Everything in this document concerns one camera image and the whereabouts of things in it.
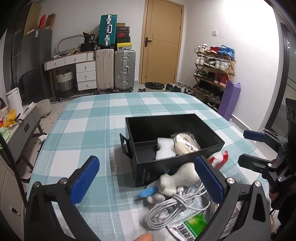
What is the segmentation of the person's left hand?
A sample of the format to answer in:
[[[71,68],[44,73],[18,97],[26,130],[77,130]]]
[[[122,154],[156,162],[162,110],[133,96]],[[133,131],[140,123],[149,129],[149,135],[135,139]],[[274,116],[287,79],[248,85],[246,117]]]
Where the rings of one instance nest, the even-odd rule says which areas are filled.
[[[136,238],[134,241],[153,241],[153,236],[150,233],[145,233]]]

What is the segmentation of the person's right hand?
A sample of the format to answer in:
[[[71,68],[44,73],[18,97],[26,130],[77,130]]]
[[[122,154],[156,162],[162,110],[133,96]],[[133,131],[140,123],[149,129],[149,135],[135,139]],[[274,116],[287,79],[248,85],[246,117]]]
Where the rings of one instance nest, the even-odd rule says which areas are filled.
[[[276,200],[276,198],[279,196],[279,192],[274,192],[271,190],[271,185],[269,185],[269,198],[271,199],[271,201]]]

